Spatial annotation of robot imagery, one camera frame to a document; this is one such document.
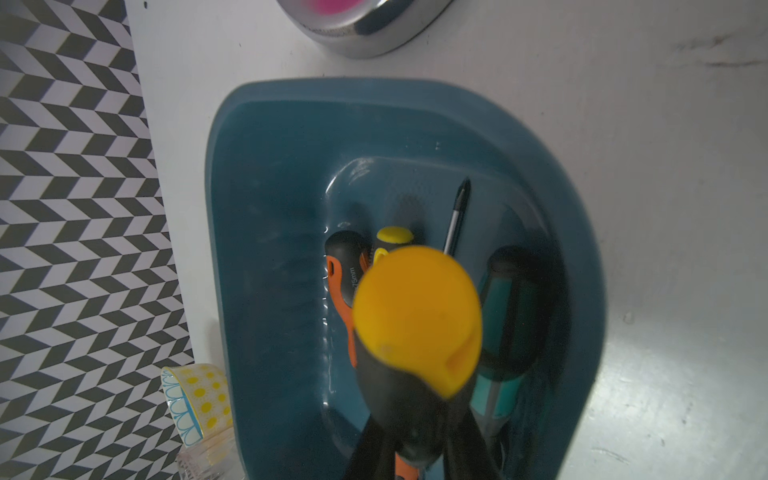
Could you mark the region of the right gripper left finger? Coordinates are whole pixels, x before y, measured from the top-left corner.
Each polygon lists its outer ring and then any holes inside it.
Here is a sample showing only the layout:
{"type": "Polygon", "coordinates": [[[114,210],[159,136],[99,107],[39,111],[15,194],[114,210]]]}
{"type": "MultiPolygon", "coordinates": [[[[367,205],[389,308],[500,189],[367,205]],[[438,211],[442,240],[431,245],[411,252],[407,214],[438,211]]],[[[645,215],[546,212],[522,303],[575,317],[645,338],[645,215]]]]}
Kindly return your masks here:
{"type": "Polygon", "coordinates": [[[394,480],[396,438],[370,416],[347,465],[343,480],[394,480]]]}

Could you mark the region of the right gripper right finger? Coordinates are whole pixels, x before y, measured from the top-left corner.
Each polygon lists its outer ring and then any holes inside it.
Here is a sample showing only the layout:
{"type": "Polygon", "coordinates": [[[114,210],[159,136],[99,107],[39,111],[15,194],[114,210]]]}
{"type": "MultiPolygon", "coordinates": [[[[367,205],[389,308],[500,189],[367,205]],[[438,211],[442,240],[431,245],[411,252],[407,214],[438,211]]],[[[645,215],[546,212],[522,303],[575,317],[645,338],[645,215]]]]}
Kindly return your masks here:
{"type": "Polygon", "coordinates": [[[477,422],[466,410],[446,440],[446,478],[451,480],[499,480],[496,467],[477,422]]]}

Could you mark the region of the black yellow long screwdriver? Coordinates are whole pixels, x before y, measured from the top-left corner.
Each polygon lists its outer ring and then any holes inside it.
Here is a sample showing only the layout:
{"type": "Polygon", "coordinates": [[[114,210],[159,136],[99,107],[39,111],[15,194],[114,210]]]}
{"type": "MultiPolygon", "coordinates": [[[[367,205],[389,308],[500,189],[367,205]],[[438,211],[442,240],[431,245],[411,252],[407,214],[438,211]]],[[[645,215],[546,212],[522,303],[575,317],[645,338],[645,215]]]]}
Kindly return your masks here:
{"type": "Polygon", "coordinates": [[[402,247],[363,276],[352,317],[357,383],[396,438],[395,466],[434,463],[475,385],[482,312],[471,278],[440,250],[402,247]]]}

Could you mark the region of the green black screwdriver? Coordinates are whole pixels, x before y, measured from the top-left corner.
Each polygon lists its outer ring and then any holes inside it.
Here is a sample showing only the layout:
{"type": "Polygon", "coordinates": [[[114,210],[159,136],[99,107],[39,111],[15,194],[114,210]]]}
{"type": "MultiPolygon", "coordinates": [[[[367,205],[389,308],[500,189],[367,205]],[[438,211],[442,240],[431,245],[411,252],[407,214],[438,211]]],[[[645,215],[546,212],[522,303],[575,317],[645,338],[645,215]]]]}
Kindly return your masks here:
{"type": "Polygon", "coordinates": [[[482,351],[471,410],[487,446],[527,402],[532,369],[549,323],[551,275],[535,253],[516,245],[493,252],[480,285],[482,351]]]}

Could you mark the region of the orange handled screwdriver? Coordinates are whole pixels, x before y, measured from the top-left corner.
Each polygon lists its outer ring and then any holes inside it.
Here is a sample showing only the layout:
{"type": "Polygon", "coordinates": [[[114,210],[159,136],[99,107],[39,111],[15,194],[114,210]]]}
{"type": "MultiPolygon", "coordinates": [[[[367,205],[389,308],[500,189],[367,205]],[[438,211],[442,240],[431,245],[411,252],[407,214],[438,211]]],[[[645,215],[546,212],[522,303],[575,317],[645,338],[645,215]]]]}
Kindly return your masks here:
{"type": "Polygon", "coordinates": [[[326,240],[324,249],[328,290],[333,305],[346,327],[349,360],[352,367],[356,368],[352,305],[357,286],[369,268],[370,244],[359,233],[342,230],[326,240]]]}

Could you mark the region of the orange black long screwdriver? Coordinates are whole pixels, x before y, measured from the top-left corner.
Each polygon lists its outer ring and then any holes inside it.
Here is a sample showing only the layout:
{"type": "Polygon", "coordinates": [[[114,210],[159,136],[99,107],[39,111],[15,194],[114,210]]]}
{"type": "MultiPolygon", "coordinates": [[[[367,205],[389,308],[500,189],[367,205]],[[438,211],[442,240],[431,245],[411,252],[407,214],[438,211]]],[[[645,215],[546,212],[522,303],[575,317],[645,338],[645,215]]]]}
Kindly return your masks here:
{"type": "Polygon", "coordinates": [[[461,224],[469,203],[470,195],[471,180],[469,177],[466,177],[460,184],[454,201],[451,219],[443,246],[443,253],[446,255],[455,255],[461,224]]]}

